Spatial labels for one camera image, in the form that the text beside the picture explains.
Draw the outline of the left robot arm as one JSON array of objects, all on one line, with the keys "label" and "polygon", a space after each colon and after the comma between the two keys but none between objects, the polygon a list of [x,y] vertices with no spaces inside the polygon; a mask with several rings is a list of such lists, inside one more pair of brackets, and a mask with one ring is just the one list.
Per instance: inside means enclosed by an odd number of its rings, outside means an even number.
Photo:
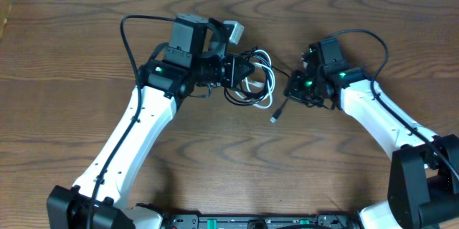
[{"label": "left robot arm", "polygon": [[51,228],[162,228],[163,215],[148,205],[127,207],[139,169],[155,140],[197,86],[233,89],[253,64],[227,52],[244,27],[192,14],[172,19],[171,38],[148,61],[133,64],[136,86],[128,107],[101,152],[69,189],[47,198]]}]

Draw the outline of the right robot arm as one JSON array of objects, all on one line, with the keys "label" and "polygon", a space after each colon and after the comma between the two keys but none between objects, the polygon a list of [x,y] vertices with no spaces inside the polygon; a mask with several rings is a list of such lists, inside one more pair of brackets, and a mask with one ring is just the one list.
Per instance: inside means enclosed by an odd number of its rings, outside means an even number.
[{"label": "right robot arm", "polygon": [[358,121],[391,161],[385,201],[358,213],[361,228],[434,228],[458,217],[458,137],[440,136],[407,115],[368,72],[352,68],[339,42],[311,44],[284,94]]}]

